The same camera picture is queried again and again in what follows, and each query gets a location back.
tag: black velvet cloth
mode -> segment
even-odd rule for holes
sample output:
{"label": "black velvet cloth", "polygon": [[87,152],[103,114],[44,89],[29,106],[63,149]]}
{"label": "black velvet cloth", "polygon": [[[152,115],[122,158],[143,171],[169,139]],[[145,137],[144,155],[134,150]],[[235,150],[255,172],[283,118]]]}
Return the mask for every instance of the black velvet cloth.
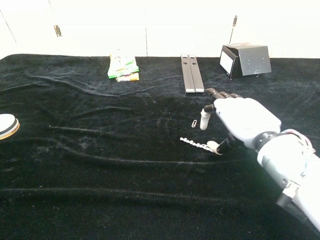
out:
{"label": "black velvet cloth", "polygon": [[[21,126],[0,141],[2,239],[319,239],[275,204],[281,190],[221,142],[209,96],[185,96],[179,57],[137,57],[140,80],[108,79],[109,57],[17,54],[0,60],[0,113]],[[271,59],[272,73],[228,80],[197,58],[205,88],[258,100],[320,150],[319,59]]]}

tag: white wall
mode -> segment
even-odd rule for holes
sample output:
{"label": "white wall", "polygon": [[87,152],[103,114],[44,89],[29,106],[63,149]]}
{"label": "white wall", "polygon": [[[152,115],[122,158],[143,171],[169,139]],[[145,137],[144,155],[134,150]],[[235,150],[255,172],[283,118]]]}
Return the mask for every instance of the white wall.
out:
{"label": "white wall", "polygon": [[[267,45],[272,58],[319,58],[320,1],[1,0],[0,59],[14,53],[220,56],[229,43]],[[57,37],[59,25],[62,37]]]}

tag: white robotic hand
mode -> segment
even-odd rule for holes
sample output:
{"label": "white robotic hand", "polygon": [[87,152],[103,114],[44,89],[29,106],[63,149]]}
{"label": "white robotic hand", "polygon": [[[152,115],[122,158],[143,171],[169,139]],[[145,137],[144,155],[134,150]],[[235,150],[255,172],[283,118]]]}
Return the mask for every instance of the white robotic hand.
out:
{"label": "white robotic hand", "polygon": [[298,219],[302,212],[320,235],[320,158],[309,139],[293,129],[281,131],[281,121],[252,98],[214,88],[205,93],[215,100],[202,109],[200,128],[207,129],[215,112],[229,130],[223,142],[208,141],[207,145],[220,155],[239,141],[254,149],[258,163],[283,190],[276,203],[284,209],[290,205],[294,211],[289,212]]}

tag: white label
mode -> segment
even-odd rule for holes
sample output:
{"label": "white label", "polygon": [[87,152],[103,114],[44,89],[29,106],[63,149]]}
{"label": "white label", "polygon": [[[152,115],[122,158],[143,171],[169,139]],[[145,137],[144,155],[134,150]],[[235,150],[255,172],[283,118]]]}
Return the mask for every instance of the white label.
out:
{"label": "white label", "polygon": [[231,72],[233,60],[224,51],[221,53],[220,65],[226,70],[228,74]]}

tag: white lid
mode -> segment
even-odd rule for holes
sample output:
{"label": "white lid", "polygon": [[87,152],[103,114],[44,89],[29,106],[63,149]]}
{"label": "white lid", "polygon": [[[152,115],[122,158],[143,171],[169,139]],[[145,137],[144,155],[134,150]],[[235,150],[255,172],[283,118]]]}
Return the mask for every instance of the white lid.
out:
{"label": "white lid", "polygon": [[15,123],[16,117],[12,114],[0,114],[0,132],[10,128]]}

